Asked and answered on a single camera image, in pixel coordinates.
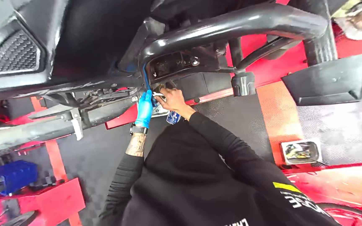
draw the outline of yellow stripe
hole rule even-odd
[[[286,184],[282,184],[282,183],[278,183],[278,182],[273,182],[273,185],[275,186],[275,188],[283,188],[283,189],[290,190],[290,191],[300,192],[300,190],[298,190],[296,187],[294,187],[292,185],[286,185]]]

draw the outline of mesh grille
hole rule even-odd
[[[0,74],[35,71],[40,50],[23,31],[9,37],[0,47]]]

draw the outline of blue label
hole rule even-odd
[[[180,119],[181,116],[175,111],[170,111],[170,114],[167,116],[167,122],[172,125],[176,124]]]

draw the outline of bare hand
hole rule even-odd
[[[189,118],[195,113],[195,110],[185,104],[181,90],[164,88],[160,90],[160,93],[164,95],[167,101],[164,101],[160,96],[155,96],[154,98],[164,109],[175,111],[189,121]]]

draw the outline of blue tool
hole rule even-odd
[[[37,165],[23,160],[11,162],[0,167],[0,177],[5,187],[0,194],[8,195],[37,181]]]

